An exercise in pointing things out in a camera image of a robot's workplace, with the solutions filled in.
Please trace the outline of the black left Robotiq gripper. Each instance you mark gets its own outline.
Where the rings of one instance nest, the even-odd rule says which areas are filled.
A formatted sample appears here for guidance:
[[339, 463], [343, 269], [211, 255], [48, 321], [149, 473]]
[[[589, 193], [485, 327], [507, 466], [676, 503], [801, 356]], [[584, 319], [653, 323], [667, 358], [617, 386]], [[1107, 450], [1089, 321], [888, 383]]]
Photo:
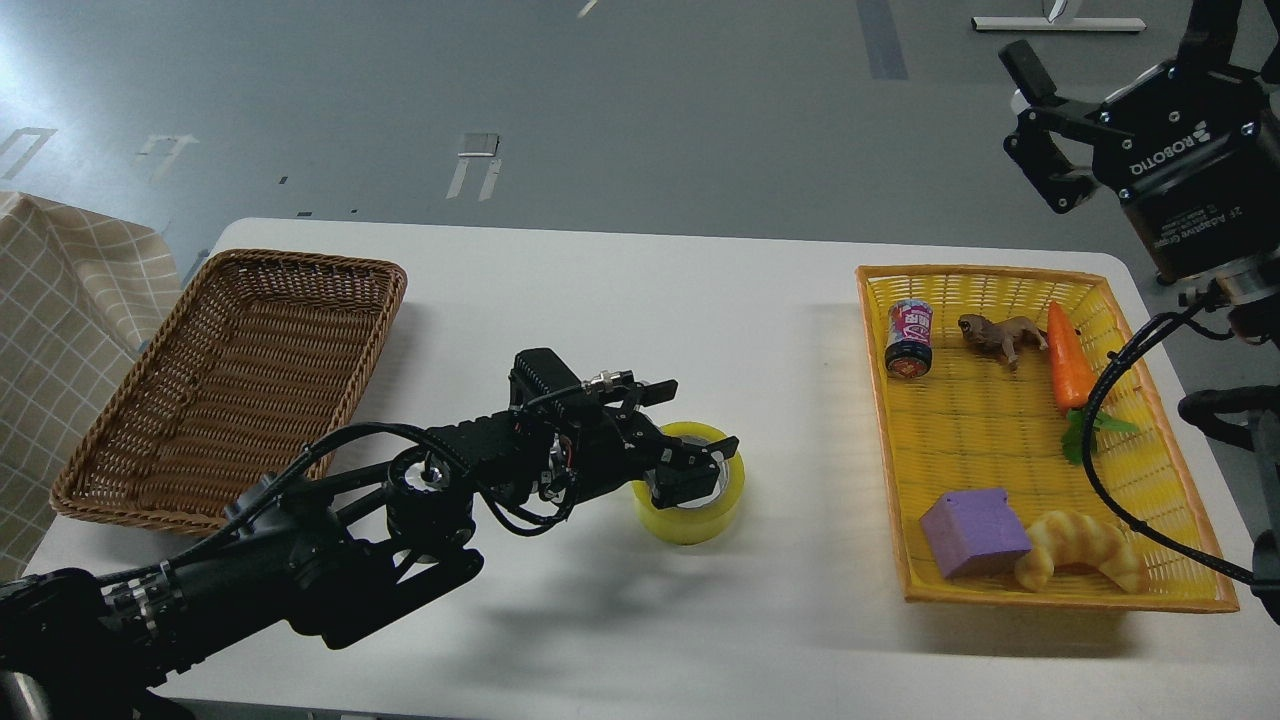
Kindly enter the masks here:
[[739, 438], [678, 436], [660, 451], [657, 429], [644, 407], [669, 402], [678, 380], [622, 378], [600, 395], [570, 395], [559, 401], [559, 498], [589, 501], [648, 471], [652, 505], [705, 509], [730, 492], [730, 460]]

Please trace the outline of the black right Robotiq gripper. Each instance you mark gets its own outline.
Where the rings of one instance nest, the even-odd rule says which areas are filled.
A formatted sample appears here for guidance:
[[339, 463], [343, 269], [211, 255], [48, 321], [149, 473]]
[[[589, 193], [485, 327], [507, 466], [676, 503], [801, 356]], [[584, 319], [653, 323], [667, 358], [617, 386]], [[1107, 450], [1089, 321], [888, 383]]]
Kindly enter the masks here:
[[[1057, 214], [1114, 190], [1166, 282], [1277, 249], [1277, 118], [1261, 74], [1233, 63], [1242, 6], [1193, 1], [1175, 65], [1102, 105], [1059, 95], [1028, 41], [998, 51], [1027, 102], [1005, 152]], [[1057, 137], [1092, 146], [1093, 173]]]

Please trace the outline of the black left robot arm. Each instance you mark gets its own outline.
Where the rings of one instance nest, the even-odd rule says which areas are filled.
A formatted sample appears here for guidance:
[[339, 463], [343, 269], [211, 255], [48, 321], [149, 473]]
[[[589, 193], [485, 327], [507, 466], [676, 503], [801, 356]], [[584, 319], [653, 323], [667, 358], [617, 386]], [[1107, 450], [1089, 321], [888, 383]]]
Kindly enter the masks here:
[[746, 473], [735, 436], [646, 415], [677, 388], [630, 370], [582, 379], [526, 348], [504, 411], [342, 427], [177, 556], [5, 583], [3, 670], [29, 678], [54, 719], [187, 719], [156, 688], [276, 623], [343, 650], [471, 582], [476, 503], [532, 538], [627, 486], [653, 536], [700, 544], [733, 521]]

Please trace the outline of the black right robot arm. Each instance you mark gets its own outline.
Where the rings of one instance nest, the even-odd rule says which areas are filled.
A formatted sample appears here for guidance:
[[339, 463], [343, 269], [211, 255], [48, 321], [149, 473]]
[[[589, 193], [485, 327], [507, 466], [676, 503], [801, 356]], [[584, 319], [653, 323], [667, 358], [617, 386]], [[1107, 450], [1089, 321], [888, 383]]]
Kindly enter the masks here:
[[1277, 377], [1201, 389], [1178, 404], [1202, 436], [1251, 454], [1262, 502], [1251, 568], [1155, 529], [1105, 487], [1092, 447], [1114, 388], [1174, 332], [1208, 334], [1203, 313], [1225, 311], [1228, 332], [1256, 347], [1277, 346], [1277, 51], [1257, 69], [1236, 64], [1239, 1], [1194, 1], [1178, 50], [1094, 102], [1062, 95], [1025, 40], [998, 59], [1021, 108], [1004, 150], [1030, 186], [1064, 214], [1094, 191], [1114, 192], [1164, 284], [1194, 288], [1179, 311], [1148, 320], [1085, 392], [1079, 448], [1103, 506], [1138, 536], [1244, 587], [1277, 616]]

